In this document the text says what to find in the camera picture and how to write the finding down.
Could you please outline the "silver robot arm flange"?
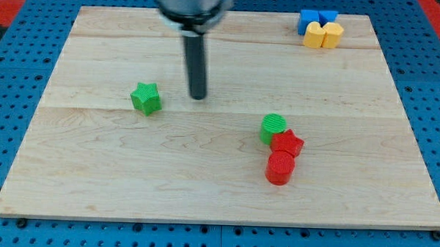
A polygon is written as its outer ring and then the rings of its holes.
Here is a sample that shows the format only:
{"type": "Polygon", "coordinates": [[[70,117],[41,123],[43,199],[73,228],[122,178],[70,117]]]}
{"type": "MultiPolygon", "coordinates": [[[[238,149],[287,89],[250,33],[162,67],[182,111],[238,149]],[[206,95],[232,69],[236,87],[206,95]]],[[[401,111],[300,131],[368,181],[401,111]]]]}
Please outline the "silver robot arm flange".
{"type": "Polygon", "coordinates": [[[161,16],[181,32],[204,34],[217,26],[234,0],[156,0],[161,16]]]}

